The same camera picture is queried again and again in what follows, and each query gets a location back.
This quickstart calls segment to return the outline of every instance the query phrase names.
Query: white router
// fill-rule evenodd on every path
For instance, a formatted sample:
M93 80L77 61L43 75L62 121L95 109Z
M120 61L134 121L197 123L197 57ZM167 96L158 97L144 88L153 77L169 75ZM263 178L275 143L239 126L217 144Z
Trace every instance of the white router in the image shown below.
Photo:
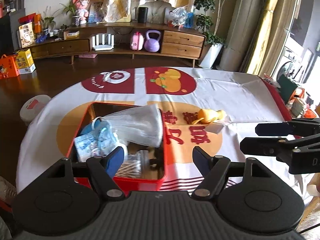
M111 50L115 46L115 36L108 34L108 44L105 44L105 34L102 34L102 44L99 43L99 34L92 37L92 48L95 51L98 50Z

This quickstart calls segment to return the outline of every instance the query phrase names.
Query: ribbed black surface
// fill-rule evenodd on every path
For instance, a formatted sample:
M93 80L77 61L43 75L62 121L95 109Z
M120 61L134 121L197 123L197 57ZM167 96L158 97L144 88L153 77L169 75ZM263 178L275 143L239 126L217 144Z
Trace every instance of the ribbed black surface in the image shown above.
M181 191L132 192L124 201L108 203L93 223L77 232L55 237L35 236L22 232L16 239L302 240L303 238L293 231L279 236L255 236L239 231L223 221L211 203L192 200L187 191Z

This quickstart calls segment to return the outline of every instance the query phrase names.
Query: potted plant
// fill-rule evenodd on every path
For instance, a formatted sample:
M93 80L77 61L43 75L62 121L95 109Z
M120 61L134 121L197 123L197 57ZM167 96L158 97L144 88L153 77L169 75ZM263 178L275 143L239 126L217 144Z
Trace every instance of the potted plant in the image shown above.
M54 21L55 17L58 16L58 14L55 16L55 14L60 9L56 10L53 14L51 14L51 7L47 6L45 11L43 12L43 15L41 15L41 21L42 21L42 29L45 35L48 35L50 30L53 30L56 26L56 22Z
M62 13L65 13L68 15L68 13L71 14L72 16L72 26L79 26L80 24L80 16L76 15L77 12L77 7L76 4L74 3L74 0L69 0L69 3L67 5L61 3L63 6L63 11Z
M212 12L215 11L215 0L195 0L195 8L200 10L201 8L204 9L204 14L197 15L197 22L196 25L198 29L203 32L206 36L206 45L210 45L209 51L204 56L204 59L199 64L200 67L203 68L212 68L213 63L215 62L220 50L222 49L224 39L218 37L216 35L220 19L222 8L226 0L218 0L218 16L217 22L215 25L214 32L210 30L210 27L213 25L212 19L210 16L207 15L207 11L211 10Z

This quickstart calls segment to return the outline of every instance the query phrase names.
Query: yellow gourd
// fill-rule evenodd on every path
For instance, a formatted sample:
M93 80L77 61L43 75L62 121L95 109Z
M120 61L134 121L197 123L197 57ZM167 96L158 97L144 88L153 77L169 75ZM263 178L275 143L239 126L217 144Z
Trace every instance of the yellow gourd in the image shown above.
M227 116L226 112L223 110L214 111L211 109L200 109L198 112L198 120L192 122L192 124L197 124L201 122L202 124L209 124L216 120L222 120Z

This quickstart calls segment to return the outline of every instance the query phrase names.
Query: pink backpack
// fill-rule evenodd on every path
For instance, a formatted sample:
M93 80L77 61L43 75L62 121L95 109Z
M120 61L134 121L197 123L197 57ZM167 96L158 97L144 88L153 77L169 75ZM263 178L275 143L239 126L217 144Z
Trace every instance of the pink backpack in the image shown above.
M144 38L142 33L136 32L131 36L130 49L141 50L143 46Z

